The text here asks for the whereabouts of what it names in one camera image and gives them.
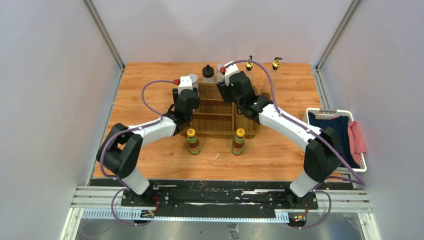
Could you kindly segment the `silver-lid pepper jar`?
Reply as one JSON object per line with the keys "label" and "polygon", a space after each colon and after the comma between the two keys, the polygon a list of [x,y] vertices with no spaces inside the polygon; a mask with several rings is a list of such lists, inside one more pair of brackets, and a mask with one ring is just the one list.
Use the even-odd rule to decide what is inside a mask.
{"label": "silver-lid pepper jar", "polygon": [[225,81],[225,74],[221,72],[222,67],[224,67],[223,63],[219,63],[216,66],[216,83]]}
{"label": "silver-lid pepper jar", "polygon": [[189,73],[188,76],[191,79],[193,90],[199,95],[199,79],[198,76],[194,73]]}

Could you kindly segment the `woven wicker divided basket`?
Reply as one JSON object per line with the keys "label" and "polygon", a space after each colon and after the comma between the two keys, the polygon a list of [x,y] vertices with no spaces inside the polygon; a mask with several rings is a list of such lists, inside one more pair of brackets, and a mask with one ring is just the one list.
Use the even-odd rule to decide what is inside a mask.
{"label": "woven wicker divided basket", "polygon": [[215,84],[199,83],[198,89],[201,102],[190,123],[197,136],[231,139],[240,128],[247,139],[257,135],[259,124],[238,114],[234,103],[225,103]]}

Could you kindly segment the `green sauce bottle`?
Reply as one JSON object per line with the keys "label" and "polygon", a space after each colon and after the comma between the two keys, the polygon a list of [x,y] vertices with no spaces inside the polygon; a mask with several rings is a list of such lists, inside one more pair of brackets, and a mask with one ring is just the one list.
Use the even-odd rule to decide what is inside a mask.
{"label": "green sauce bottle", "polygon": [[238,128],[235,132],[235,136],[232,140],[231,152],[234,155],[241,155],[244,151],[245,146],[245,130],[243,128]]}
{"label": "green sauce bottle", "polygon": [[187,134],[187,142],[188,142],[188,150],[190,154],[197,155],[200,153],[200,142],[196,135],[196,131],[193,128],[189,128],[186,131]]}

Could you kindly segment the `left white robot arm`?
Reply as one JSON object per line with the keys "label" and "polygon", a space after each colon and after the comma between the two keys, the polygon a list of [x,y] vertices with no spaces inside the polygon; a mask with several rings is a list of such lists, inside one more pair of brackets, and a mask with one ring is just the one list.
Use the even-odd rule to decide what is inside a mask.
{"label": "left white robot arm", "polygon": [[101,168],[113,173],[125,187],[134,193],[134,200],[140,206],[149,206],[153,193],[150,182],[137,169],[141,149],[157,140],[179,134],[189,127],[194,110],[201,103],[197,88],[173,89],[174,103],[166,113],[156,120],[135,126],[115,124],[99,148],[96,160]]}

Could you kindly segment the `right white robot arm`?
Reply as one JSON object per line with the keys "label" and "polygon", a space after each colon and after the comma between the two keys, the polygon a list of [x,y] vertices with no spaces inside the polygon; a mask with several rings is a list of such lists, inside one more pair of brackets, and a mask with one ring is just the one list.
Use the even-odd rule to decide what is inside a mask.
{"label": "right white robot arm", "polygon": [[239,112],[257,124],[284,135],[304,151],[303,171],[289,185],[286,204],[298,209],[305,195],[323,183],[342,163],[342,150],[337,132],[319,127],[286,113],[272,100],[256,95],[251,80],[243,71],[218,82],[217,88],[225,103],[235,103]]}

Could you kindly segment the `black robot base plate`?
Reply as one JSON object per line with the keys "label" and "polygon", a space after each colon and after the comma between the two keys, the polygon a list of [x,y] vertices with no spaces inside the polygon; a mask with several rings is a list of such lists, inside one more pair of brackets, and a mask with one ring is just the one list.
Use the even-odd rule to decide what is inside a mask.
{"label": "black robot base plate", "polygon": [[288,181],[153,179],[142,195],[123,192],[124,207],[152,207],[159,217],[261,218],[276,210],[317,210],[316,194],[286,196]]}

